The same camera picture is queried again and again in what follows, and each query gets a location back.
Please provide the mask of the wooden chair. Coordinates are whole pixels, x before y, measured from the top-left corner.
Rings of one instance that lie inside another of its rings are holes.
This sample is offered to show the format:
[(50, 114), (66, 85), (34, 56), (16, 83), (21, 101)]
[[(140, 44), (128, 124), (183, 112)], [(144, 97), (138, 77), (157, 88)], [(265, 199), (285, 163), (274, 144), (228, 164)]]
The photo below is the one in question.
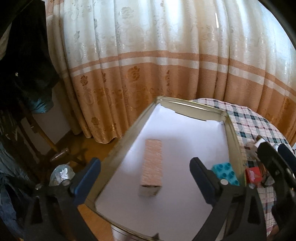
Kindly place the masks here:
[(59, 147), (58, 142), (69, 130), (70, 126), (60, 111), (35, 115), (26, 113), (19, 125), (19, 132), (40, 160), (49, 152), (53, 153), (52, 161), (67, 155), (68, 149)]

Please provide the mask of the teal cloth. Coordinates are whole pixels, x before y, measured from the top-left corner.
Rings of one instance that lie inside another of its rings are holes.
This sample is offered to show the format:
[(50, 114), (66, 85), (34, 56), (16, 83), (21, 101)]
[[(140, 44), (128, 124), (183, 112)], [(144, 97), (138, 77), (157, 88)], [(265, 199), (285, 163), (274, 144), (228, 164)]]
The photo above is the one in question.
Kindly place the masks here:
[(52, 101), (52, 95), (51, 94), (49, 94), (49, 95), (46, 94), (46, 95), (41, 96), (36, 101), (32, 100), (30, 102), (30, 106), (31, 106), (31, 111), (32, 111), (33, 114), (47, 113), (54, 106), (54, 103)]

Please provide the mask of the teal studded building brick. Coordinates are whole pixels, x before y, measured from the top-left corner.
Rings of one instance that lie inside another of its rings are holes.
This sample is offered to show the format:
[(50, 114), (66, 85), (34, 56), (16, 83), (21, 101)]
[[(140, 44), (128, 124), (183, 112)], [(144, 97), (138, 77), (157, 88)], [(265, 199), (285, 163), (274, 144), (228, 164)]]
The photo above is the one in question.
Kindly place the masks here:
[(219, 180), (226, 179), (231, 185), (240, 185), (232, 165), (229, 162), (213, 165), (211, 170)]

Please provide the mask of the white paper liner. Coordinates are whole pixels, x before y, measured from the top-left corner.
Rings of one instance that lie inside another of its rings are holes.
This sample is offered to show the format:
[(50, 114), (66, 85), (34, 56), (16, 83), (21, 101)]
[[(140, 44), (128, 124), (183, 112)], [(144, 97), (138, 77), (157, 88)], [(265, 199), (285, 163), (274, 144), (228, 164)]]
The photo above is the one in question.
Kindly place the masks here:
[[(145, 141), (162, 142), (163, 185), (154, 197), (139, 196)], [(196, 120), (157, 105), (123, 162), (95, 202), (114, 223), (162, 240), (192, 240), (211, 212), (194, 181), (190, 160), (210, 169), (229, 161), (224, 123)]]

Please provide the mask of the cream and orange curtain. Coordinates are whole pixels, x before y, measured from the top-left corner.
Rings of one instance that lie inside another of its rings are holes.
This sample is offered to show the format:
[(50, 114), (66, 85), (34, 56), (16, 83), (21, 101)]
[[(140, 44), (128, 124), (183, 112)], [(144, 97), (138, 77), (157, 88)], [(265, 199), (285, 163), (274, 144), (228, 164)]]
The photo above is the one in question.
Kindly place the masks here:
[(295, 48), (259, 1), (46, 1), (74, 133), (106, 144), (157, 97), (246, 106), (295, 142)]

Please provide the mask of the red toy block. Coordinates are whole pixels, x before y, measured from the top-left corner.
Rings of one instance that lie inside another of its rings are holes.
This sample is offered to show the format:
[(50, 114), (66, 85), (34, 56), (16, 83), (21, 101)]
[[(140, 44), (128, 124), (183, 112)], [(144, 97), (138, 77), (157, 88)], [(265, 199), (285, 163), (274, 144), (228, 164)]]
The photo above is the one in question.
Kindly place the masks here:
[(262, 181), (262, 174), (258, 167), (246, 168), (245, 176), (247, 184), (258, 185)]

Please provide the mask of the white pill bottle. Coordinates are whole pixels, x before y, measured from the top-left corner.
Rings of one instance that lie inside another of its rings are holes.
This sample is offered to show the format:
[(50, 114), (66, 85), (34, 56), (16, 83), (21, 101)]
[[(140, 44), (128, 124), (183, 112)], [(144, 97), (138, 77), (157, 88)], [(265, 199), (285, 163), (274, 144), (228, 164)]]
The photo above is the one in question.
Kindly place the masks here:
[(256, 140), (256, 142), (254, 143), (254, 146), (252, 148), (256, 152), (257, 149), (259, 148), (260, 144), (266, 142), (266, 140), (260, 135), (258, 135), (255, 140)]

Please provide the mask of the gold metal tin tray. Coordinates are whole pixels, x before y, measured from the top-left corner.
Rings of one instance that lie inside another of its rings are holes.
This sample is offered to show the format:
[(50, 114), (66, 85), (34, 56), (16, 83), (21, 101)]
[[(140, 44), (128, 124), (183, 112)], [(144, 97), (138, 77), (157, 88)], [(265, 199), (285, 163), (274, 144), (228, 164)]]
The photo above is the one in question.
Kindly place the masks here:
[[(145, 142), (161, 142), (161, 188), (141, 196)], [(226, 111), (193, 101), (158, 97), (118, 141), (101, 165), (85, 204), (123, 232), (150, 240), (192, 240), (211, 212), (189, 169), (229, 162), (245, 185), (244, 161)]]

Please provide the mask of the pink patterned long box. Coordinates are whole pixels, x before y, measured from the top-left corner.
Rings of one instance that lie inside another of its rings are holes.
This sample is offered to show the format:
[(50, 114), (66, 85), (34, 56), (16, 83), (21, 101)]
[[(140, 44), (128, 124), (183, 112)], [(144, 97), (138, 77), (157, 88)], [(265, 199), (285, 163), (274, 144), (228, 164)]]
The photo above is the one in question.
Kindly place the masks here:
[(163, 186), (162, 142), (145, 140), (144, 161), (139, 186), (139, 196), (156, 196)]

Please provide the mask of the plaid tablecloth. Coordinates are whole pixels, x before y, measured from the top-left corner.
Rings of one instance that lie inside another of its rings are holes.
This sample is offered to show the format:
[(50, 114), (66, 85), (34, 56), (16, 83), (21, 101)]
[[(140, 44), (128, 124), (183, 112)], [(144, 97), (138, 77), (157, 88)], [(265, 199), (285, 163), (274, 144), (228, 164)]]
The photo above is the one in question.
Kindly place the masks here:
[[(292, 150), (284, 135), (272, 123), (246, 106), (211, 98), (199, 98), (195, 102), (227, 112), (238, 138), (244, 168), (261, 165), (256, 158), (256, 151), (264, 141), (269, 142), (275, 149), (280, 144), (285, 144), (289, 150)], [(266, 234), (269, 235), (276, 227), (276, 221), (271, 213), (271, 208), (276, 203), (276, 193), (272, 185), (257, 186), (265, 215)]]

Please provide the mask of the dark hanging coat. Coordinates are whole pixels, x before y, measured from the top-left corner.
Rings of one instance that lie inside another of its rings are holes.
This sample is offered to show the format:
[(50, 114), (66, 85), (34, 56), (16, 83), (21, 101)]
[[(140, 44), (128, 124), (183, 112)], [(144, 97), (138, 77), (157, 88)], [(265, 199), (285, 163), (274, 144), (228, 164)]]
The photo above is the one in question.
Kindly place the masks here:
[(1, 1), (1, 134), (13, 130), (30, 102), (52, 95), (60, 77), (49, 54), (44, 1)]

